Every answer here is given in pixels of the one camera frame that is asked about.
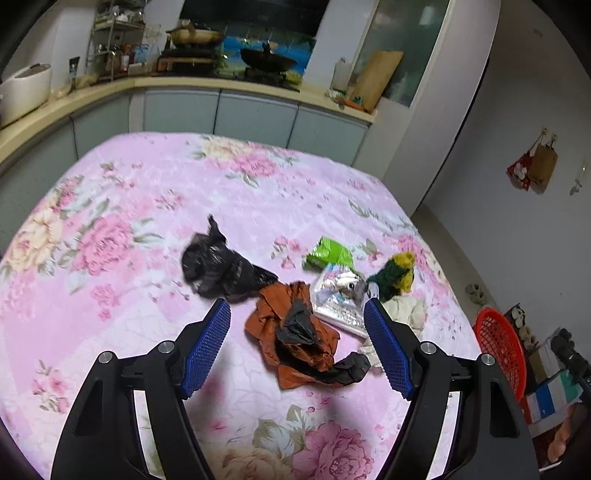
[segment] brown paper bag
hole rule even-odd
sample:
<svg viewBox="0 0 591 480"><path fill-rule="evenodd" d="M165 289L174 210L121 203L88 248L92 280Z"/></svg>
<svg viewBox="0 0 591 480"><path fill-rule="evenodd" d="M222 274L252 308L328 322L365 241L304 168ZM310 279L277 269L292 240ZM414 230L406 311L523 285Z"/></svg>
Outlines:
<svg viewBox="0 0 591 480"><path fill-rule="evenodd" d="M551 143L548 145L539 144L535 149L534 159L531 162L527 176L536 185L545 189L548 186L557 160L558 154L552 148Z"/></svg>

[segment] kitchen cabinet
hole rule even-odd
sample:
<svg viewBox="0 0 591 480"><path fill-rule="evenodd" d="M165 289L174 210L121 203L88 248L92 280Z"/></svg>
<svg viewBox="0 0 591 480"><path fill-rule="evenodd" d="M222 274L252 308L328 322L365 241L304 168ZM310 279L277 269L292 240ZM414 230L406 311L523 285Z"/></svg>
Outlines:
<svg viewBox="0 0 591 480"><path fill-rule="evenodd" d="M78 158L104 141L129 132L129 96L110 98L72 115Z"/></svg>
<svg viewBox="0 0 591 480"><path fill-rule="evenodd" d="M215 134L285 148L296 112L287 100L222 92Z"/></svg>
<svg viewBox="0 0 591 480"><path fill-rule="evenodd" d="M288 147L351 166L367 129L344 115L301 106Z"/></svg>
<svg viewBox="0 0 591 480"><path fill-rule="evenodd" d="M146 92L144 131L212 134L217 90L151 90Z"/></svg>
<svg viewBox="0 0 591 480"><path fill-rule="evenodd" d="M39 142L28 145L0 176L0 252L59 178L77 161L74 129L68 118Z"/></svg>

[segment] countertop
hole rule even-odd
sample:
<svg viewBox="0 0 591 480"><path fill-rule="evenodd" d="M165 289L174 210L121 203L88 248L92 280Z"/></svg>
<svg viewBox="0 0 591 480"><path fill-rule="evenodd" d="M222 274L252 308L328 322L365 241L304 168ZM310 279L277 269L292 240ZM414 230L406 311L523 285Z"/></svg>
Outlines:
<svg viewBox="0 0 591 480"><path fill-rule="evenodd" d="M370 115L350 107L344 110L324 96L324 92L311 86L302 85L299 92L259 83L240 82L201 77L136 77L116 80L105 85L96 85L73 92L65 98L45 103L37 110L24 116L12 125L0 130L0 164L11 154L55 122L93 102L126 90L156 87L200 87L220 90L237 90L283 98L348 115L367 123L373 123L375 114Z"/></svg>

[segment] red plastic basket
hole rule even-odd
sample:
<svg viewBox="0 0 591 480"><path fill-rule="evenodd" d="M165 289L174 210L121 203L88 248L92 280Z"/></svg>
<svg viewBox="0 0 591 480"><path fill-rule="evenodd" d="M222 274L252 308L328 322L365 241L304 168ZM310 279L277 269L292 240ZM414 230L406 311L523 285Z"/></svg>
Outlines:
<svg viewBox="0 0 591 480"><path fill-rule="evenodd" d="M482 353L489 353L496 358L517 401L521 400L527 374L525 356L509 320L496 310L484 309L476 318L474 333Z"/></svg>

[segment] window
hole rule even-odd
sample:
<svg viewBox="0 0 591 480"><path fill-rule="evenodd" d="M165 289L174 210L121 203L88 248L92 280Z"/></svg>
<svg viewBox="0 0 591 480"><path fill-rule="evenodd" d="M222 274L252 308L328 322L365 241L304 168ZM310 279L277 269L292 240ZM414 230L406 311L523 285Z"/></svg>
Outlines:
<svg viewBox="0 0 591 480"><path fill-rule="evenodd" d="M353 80L377 50L401 50L402 61L382 94L410 106L435 46L449 0L380 0L353 70Z"/></svg>

